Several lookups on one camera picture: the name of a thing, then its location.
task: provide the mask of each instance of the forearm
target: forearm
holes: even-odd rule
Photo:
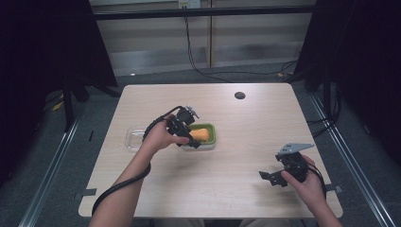
[[[342,226],[326,202],[321,205],[309,207],[309,210],[312,212],[320,227]]]
[[[114,184],[124,182],[143,173],[154,150],[140,148]],[[130,226],[143,180],[127,185],[106,197],[97,207],[90,226]]]

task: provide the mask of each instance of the finger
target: finger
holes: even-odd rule
[[[289,174],[287,171],[283,170],[281,171],[281,176],[286,180],[289,184],[291,184],[295,189],[299,188],[302,186],[298,180],[296,180],[291,174]]]
[[[315,162],[313,162],[313,160],[311,160],[309,157],[307,157],[306,155],[302,155],[305,159],[305,161],[311,165],[315,165]]]
[[[187,144],[189,143],[189,138],[183,136],[171,136],[172,143],[175,144]]]
[[[170,119],[170,118],[173,117],[173,116],[174,116],[173,113],[169,113],[167,116],[165,116],[165,120],[168,120],[168,119]]]

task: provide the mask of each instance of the gray floor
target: gray floor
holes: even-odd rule
[[[281,63],[257,64],[247,66],[233,66],[214,69],[225,72],[214,77],[226,79],[231,82],[281,82],[282,78],[268,72],[280,71]],[[266,75],[227,73],[227,72],[255,72]],[[155,84],[155,83],[204,83],[223,82],[220,79],[207,78],[193,70],[179,72],[157,73],[151,75],[137,75],[134,77],[118,77],[121,91],[127,84]],[[295,94],[300,102],[306,120],[320,119],[302,81],[292,84]],[[86,103],[74,102],[76,115],[80,115],[78,127],[74,138],[67,148],[55,181],[50,185],[45,195],[43,207],[39,216],[32,220],[36,226],[87,226],[89,219],[78,215],[80,203],[77,194],[86,187],[96,157],[100,151],[118,98],[102,94],[96,89],[88,88],[91,94]],[[60,110],[44,113],[41,126],[37,130],[36,139],[31,145],[28,156],[14,172],[11,181],[4,184],[0,191],[0,226],[17,226],[21,222],[37,188],[41,184],[44,174],[52,161],[63,137],[64,112]],[[398,215],[401,210],[401,168],[397,166],[386,154],[379,141],[363,129],[353,109],[342,102],[340,118],[336,124],[350,150],[370,180],[375,192],[383,201],[387,211],[391,214],[394,225],[401,224]],[[310,126],[311,132],[317,131],[323,124]],[[329,133],[325,132],[315,138],[316,145],[321,153],[332,183],[340,185],[344,190],[339,193],[339,200],[344,214],[340,218],[344,226],[380,226],[372,210],[372,205],[366,200],[366,195],[360,189],[352,175],[350,168],[344,162],[336,144]],[[208,226],[235,226],[237,222],[218,220]],[[314,220],[307,220],[307,226],[315,226]],[[132,226],[148,226],[148,219],[136,218]],[[302,226],[301,221],[293,220],[293,226]]]

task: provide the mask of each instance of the black cable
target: black cable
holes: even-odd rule
[[[307,123],[310,123],[310,124],[319,123],[319,122],[323,122],[323,121],[328,122],[328,125],[325,126],[323,129],[313,132],[312,133],[313,137],[316,138],[317,136],[321,135],[325,131],[330,130],[331,127],[333,127],[336,124],[336,122],[339,120],[340,112],[341,112],[341,92],[340,92],[340,88],[337,86],[336,87],[336,101],[335,101],[335,106],[333,108],[332,117],[326,117],[326,118],[323,118],[323,119],[317,120],[317,121],[306,121]]]
[[[60,97],[61,95],[62,95],[62,92],[60,92],[60,93],[59,93],[59,94],[57,94],[56,96],[54,96],[54,97],[50,98],[49,100],[47,100],[47,101],[45,102],[45,104],[47,104],[47,103],[49,103],[49,102],[53,101],[54,99],[56,99],[56,98]]]
[[[64,101],[64,98],[61,98],[59,101],[57,101],[55,104],[50,105],[49,107],[47,107],[46,109],[44,109],[44,112],[47,112],[48,110],[50,110],[51,108],[54,108],[55,106],[59,105],[60,103],[62,103]]]
[[[315,69],[317,66],[319,66],[319,64],[320,64],[320,61],[316,61],[316,62],[308,65],[308,67],[306,69],[304,69],[303,71],[298,72],[298,73],[294,74],[292,77],[289,77],[289,78],[283,80],[283,82],[292,83],[295,81],[305,79],[306,76],[308,75],[308,72]]]
[[[281,80],[282,82],[284,82],[285,81],[285,78],[286,78],[286,75],[285,75],[285,73],[284,73],[284,70],[285,69],[288,69],[293,63],[295,63],[295,62],[297,62],[298,60],[295,60],[295,61],[288,61],[288,62],[286,62],[286,63],[284,63],[282,66],[281,66],[281,75],[282,75],[282,77],[283,77],[283,79]]]
[[[169,114],[173,113],[174,111],[176,111],[176,110],[178,110],[178,109],[181,109],[181,110],[182,110],[183,107],[182,107],[182,106],[177,106],[177,107],[173,108],[171,111],[169,111],[169,112],[167,112],[167,113],[165,113],[165,114],[159,116],[156,120],[154,120],[152,123],[150,123],[150,125],[147,127],[147,129],[146,129],[145,132],[144,132],[144,136],[143,136],[143,138],[142,138],[142,141],[145,140],[145,138],[148,136],[148,133],[150,132],[150,130],[153,129],[153,127],[154,127],[157,123],[159,123],[159,122],[165,120],[165,117],[166,117],[166,116],[168,116]]]
[[[224,72],[215,72],[215,73],[205,73],[205,72],[202,72],[202,71],[199,70],[199,69],[197,68],[197,66],[195,65],[195,62],[194,62],[194,59],[193,59],[193,56],[192,56],[191,41],[190,41],[190,38],[189,38],[188,18],[187,18],[187,17],[184,17],[184,19],[185,19],[186,40],[187,40],[187,46],[188,46],[188,59],[189,59],[189,62],[190,62],[190,64],[191,64],[192,68],[193,68],[196,72],[198,72],[199,74],[201,74],[201,75],[204,76],[204,77],[207,77],[207,78],[210,78],[210,79],[219,79],[219,80],[222,80],[222,81],[224,81],[224,82],[233,83],[232,81],[229,81],[228,79],[221,79],[221,78],[216,78],[216,77],[211,77],[211,76],[212,76],[212,75],[217,75],[217,74],[252,74],[252,75],[261,75],[261,76],[273,75],[273,74],[278,74],[278,73],[283,72],[285,69],[288,69],[294,62],[296,62],[296,61],[288,61],[288,62],[285,62],[285,63],[282,65],[281,70],[276,71],[276,72],[270,72],[270,73],[255,73],[255,72],[240,72],[240,71],[237,71],[237,72],[234,72],[234,71],[232,71],[232,72],[230,72],[230,71],[224,71]]]
[[[322,173],[319,171],[319,169],[316,166],[314,166],[314,165],[312,165],[310,163],[308,163],[307,166],[304,166],[304,165],[302,165],[300,163],[297,163],[297,162],[294,162],[294,161],[290,161],[290,160],[287,160],[287,162],[293,163],[294,165],[297,165],[297,166],[301,166],[301,167],[307,168],[309,171],[311,171],[313,174],[315,174],[319,178],[319,181],[321,182],[322,192],[323,192],[324,198],[326,199],[327,188],[326,188],[325,183],[324,183],[324,178],[323,178]]]
[[[305,221],[301,219],[302,226],[306,227]]]
[[[109,196],[110,194],[112,194],[113,192],[115,192],[115,191],[117,191],[117,190],[119,190],[119,189],[121,189],[121,188],[123,188],[123,187],[125,187],[125,186],[127,186],[127,185],[130,185],[130,184],[132,184],[132,183],[136,183],[136,182],[138,182],[138,181],[144,179],[144,178],[150,173],[150,169],[151,169],[151,166],[150,166],[150,164],[149,164],[148,167],[147,167],[147,169],[145,169],[145,171],[144,171],[143,173],[139,174],[139,175],[136,176],[136,177],[133,177],[133,178],[131,178],[131,179],[128,179],[128,180],[126,180],[126,181],[124,181],[124,182],[122,182],[122,183],[118,183],[118,184],[112,186],[111,188],[107,189],[105,192],[103,192],[103,193],[97,198],[97,200],[95,201],[94,207],[92,208],[92,215],[95,213],[97,207],[100,205],[100,203],[101,203],[106,197],[108,197],[108,196]]]

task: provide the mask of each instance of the right hand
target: right hand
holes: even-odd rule
[[[315,165],[309,157],[306,155],[303,155],[303,157],[307,163]],[[298,182],[286,171],[282,171],[281,176],[295,188],[299,197],[307,205],[310,211],[326,204],[321,181],[312,171],[307,171],[306,180],[303,183]]]

